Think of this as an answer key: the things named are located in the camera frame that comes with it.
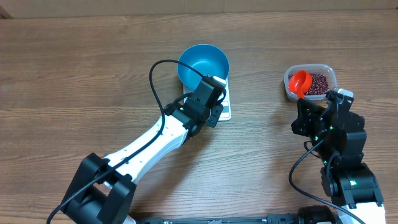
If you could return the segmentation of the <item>red beans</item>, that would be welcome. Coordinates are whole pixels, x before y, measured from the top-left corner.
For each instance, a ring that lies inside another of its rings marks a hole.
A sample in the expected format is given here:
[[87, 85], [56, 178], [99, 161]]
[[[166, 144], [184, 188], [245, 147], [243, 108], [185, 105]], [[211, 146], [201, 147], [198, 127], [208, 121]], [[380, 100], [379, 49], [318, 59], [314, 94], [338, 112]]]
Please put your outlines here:
[[[305, 96], [312, 96], [312, 95], [323, 95], [329, 90], [329, 85], [327, 82], [326, 76], [321, 73], [309, 73], [312, 76], [312, 86], [311, 88], [305, 93]], [[288, 76], [288, 80], [290, 81], [293, 75]]]

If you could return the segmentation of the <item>red measuring scoop blue handle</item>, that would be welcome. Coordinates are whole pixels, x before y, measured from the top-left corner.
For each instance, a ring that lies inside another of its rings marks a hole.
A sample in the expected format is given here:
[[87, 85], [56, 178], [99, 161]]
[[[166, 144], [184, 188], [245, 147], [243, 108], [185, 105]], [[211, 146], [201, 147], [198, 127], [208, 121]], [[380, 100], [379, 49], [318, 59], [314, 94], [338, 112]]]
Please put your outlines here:
[[312, 86], [312, 76], [306, 70], [299, 70], [291, 77], [288, 89], [297, 95], [298, 99], [305, 98], [305, 93]]

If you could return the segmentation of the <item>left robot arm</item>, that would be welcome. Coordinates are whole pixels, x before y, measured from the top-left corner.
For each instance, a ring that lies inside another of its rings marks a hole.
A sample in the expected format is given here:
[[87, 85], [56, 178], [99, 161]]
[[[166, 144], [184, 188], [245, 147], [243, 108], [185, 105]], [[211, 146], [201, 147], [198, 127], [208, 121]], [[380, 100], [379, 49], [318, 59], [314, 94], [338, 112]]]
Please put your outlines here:
[[61, 211], [75, 223], [133, 223], [131, 202], [140, 179], [161, 158], [215, 127], [223, 110], [227, 81], [203, 77], [192, 93], [168, 104], [159, 120], [125, 148], [81, 162], [62, 200]]

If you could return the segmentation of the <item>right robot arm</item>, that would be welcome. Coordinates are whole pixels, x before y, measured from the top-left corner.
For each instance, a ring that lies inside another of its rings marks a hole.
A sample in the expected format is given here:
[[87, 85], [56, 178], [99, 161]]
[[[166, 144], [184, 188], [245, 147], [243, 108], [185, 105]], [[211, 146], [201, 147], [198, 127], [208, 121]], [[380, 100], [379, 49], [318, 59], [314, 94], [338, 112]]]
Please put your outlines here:
[[319, 206], [299, 209], [292, 223], [385, 223], [384, 199], [376, 176], [363, 162], [367, 134], [365, 120], [350, 110], [353, 93], [330, 90], [326, 108], [301, 98], [297, 119], [291, 124], [294, 134], [306, 136], [312, 147], [298, 161], [316, 152], [323, 166], [320, 170], [324, 193], [329, 201], [316, 197], [295, 184], [302, 195]]

